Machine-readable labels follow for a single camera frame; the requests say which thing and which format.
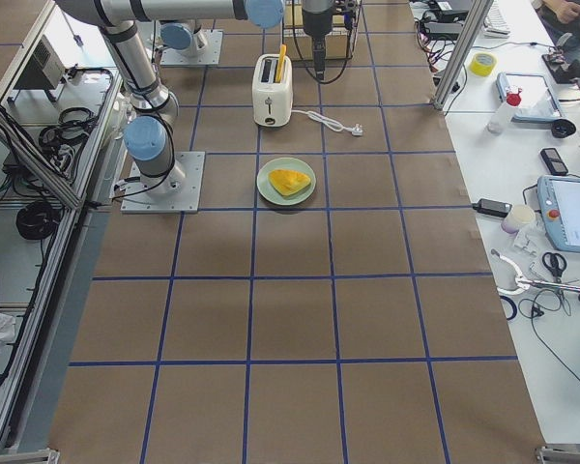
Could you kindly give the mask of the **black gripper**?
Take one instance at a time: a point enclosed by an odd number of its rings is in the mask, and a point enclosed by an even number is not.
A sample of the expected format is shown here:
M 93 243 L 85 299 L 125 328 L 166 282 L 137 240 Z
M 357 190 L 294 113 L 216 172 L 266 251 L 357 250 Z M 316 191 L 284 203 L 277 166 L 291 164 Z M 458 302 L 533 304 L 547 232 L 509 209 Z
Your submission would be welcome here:
M 302 2 L 303 28 L 312 40 L 314 58 L 326 57 L 326 36 L 332 32 L 333 16 L 333 0 L 304 0 Z

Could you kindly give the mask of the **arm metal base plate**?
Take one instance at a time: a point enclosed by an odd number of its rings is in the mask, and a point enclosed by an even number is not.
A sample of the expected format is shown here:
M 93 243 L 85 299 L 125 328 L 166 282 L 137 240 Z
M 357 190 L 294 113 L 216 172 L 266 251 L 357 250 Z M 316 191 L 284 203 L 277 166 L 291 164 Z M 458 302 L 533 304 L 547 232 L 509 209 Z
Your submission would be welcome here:
M 200 29 L 192 32 L 188 28 L 165 24 L 160 37 L 163 43 L 160 63 L 163 66 L 200 67 L 219 62 L 222 30 Z
M 198 211 L 205 153 L 200 151 L 176 152 L 175 165 L 168 177 L 160 180 L 143 177 L 143 182 L 128 183 L 122 199 L 124 214 L 166 214 Z

